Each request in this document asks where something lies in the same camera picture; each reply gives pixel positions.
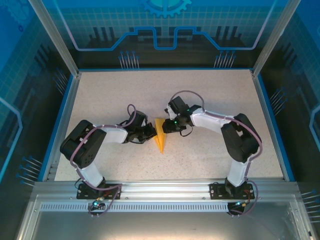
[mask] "grid pattern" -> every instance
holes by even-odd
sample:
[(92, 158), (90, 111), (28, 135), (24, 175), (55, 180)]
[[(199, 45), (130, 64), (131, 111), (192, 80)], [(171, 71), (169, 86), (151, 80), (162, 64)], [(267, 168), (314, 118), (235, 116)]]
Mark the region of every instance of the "grid pattern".
[[(50, 43), (50, 38), (37, 16), (34, 16), (0, 72), (0, 97), (13, 104), (26, 76), (38, 76), (41, 68), (34, 61), (40, 44)], [(0, 129), (10, 110), (0, 104)]]
[[(283, 7), (275, 7), (270, 19), (265, 27), (259, 44), (264, 45), (278, 20)], [(226, 27), (230, 31), (226, 39), (232, 35), (231, 29), (237, 26), (236, 36), (241, 34), (241, 41), (246, 47), (252, 47), (258, 33), (270, 11), (270, 7), (237, 7), (237, 6), (208, 6), (198, 7), (189, 6), (180, 14), (168, 18), (156, 17), (150, 14), (142, 7), (110, 7), (110, 8), (63, 8), (61, 12), (67, 22), (79, 48), (85, 48), (90, 42), (90, 35), (94, 36), (93, 28), (101, 27), (113, 28), (114, 36), (120, 38), (124, 33), (129, 32), (130, 28), (139, 26), (160, 27), (161, 35), (158, 38), (170, 38), (169, 27), (178, 26), (197, 26), (202, 31), (207, 32), (211, 37), (217, 34), (218, 27), (221, 27), (223, 33)], [(52, 19), (59, 29), (62, 38), (66, 41), (68, 47), (72, 43), (70, 37), (58, 15), (56, 9), (49, 9)], [(112, 33), (106, 31), (108, 39)]]
[(292, 72), (305, 73), (314, 94), (320, 101), (320, 50), (297, 13), (292, 16), (276, 47), (279, 49), (288, 43), (291, 43), (297, 56), (297, 60), (291, 66)]

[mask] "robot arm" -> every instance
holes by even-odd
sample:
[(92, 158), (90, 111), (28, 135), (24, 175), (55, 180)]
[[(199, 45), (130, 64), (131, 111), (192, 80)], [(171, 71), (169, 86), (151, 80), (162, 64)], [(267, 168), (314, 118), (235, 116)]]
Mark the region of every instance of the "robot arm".
[(248, 158), (258, 151), (259, 144), (245, 128), (230, 119), (242, 122), (258, 135), (247, 116), (242, 113), (237, 116), (225, 116), (203, 111), (199, 105), (189, 107), (179, 96), (168, 103), (165, 111), (170, 119), (166, 119), (163, 123), (164, 133), (181, 132), (189, 125), (222, 134), (227, 151), (233, 159), (226, 179), (226, 187), (229, 185), (228, 188), (234, 189), (244, 183)]
[[(130, 123), (133, 117), (134, 114), (132, 113), (130, 118), (122, 122), (122, 124), (126, 125)], [(61, 144), (60, 152), (70, 160), (84, 137), (95, 127), (95, 125), (87, 120), (79, 122)], [(93, 187), (103, 188), (105, 180), (94, 163), (94, 159), (102, 143), (143, 144), (156, 135), (157, 132), (152, 124), (148, 123), (147, 116), (140, 111), (136, 111), (134, 120), (128, 126), (123, 128), (103, 127), (94, 131), (76, 153), (73, 162), (77, 165), (78, 171), (86, 182), (90, 183)]]

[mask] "robotic arm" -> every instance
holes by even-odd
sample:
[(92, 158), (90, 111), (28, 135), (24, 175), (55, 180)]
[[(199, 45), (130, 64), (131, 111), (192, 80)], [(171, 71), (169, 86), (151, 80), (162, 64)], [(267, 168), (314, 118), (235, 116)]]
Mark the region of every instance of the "robotic arm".
[[(189, 125), (203, 127), (222, 134), (227, 151), (233, 159), (229, 174), (225, 179), (223, 192), (227, 193), (228, 199), (236, 199), (246, 187), (249, 159), (259, 148), (257, 139), (261, 144), (261, 139), (247, 116), (242, 113), (237, 116), (221, 115), (206, 111), (199, 105), (189, 107), (179, 96), (168, 103), (165, 111), (169, 118), (162, 125), (164, 133), (180, 132), (181, 134)], [(82, 120), (60, 146), (61, 153), (68, 160), (79, 148), (74, 155), (73, 163), (72, 161), (70, 163), (87, 183), (87, 187), (94, 192), (94, 198), (104, 196), (105, 189), (108, 188), (105, 179), (94, 163), (102, 143), (143, 144), (157, 135), (155, 128), (151, 123), (148, 123), (147, 116), (140, 111), (135, 112), (135, 117), (132, 113), (128, 120), (118, 126), (103, 126), (87, 137), (88, 133), (96, 126), (87, 120)]]
[[(123, 121), (118, 125), (124, 127), (103, 127), (94, 131), (74, 156), (73, 162), (77, 165), (78, 171), (85, 181), (90, 183), (93, 187), (100, 189), (106, 187), (105, 179), (94, 163), (94, 159), (102, 143), (143, 144), (145, 141), (157, 135), (156, 129), (151, 123), (148, 123), (148, 117), (143, 112), (136, 111), (135, 118), (133, 118), (134, 113), (130, 115), (128, 120)], [(68, 137), (62, 142), (60, 152), (70, 160), (72, 154), (84, 137), (95, 127), (95, 125), (87, 120), (79, 122)]]
[(225, 180), (225, 190), (233, 197), (246, 180), (250, 156), (255, 154), (259, 148), (259, 143), (250, 132), (232, 121), (234, 119), (243, 123), (258, 136), (247, 116), (242, 113), (237, 116), (225, 116), (204, 111), (199, 105), (189, 107), (179, 96), (168, 103), (165, 112), (170, 118), (166, 119), (162, 125), (164, 133), (180, 132), (181, 134), (189, 125), (222, 134), (227, 151), (233, 159)]

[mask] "gear graphic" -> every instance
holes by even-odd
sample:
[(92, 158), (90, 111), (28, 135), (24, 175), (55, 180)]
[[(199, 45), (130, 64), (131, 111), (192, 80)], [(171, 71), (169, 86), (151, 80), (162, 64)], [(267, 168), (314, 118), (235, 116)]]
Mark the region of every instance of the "gear graphic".
[(173, 18), (175, 14), (186, 10), (191, 0), (141, 0), (141, 4), (145, 11), (149, 10), (150, 14), (155, 14), (158, 18), (160, 16)]
[(22, 25), (25, 20), (28, 19), (30, 14), (29, 2), (28, 0), (0, 0), (0, 7), (7, 7), (8, 12), (18, 22)]

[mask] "enclosure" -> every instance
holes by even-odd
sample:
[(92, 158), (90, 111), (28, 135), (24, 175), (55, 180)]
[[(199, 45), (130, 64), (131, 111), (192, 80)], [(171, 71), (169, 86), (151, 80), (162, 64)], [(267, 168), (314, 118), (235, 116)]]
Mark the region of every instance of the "enclosure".
[[(1, 239), (318, 239), (319, 13), (316, 0), (3, 0)], [(127, 120), (128, 104), (154, 124), (181, 90), (258, 132), (251, 213), (211, 199), (231, 157), (221, 135), (194, 127), (167, 134), (163, 154), (153, 139), (103, 143), (94, 162), (123, 185), (91, 219), (64, 139), (83, 119)]]

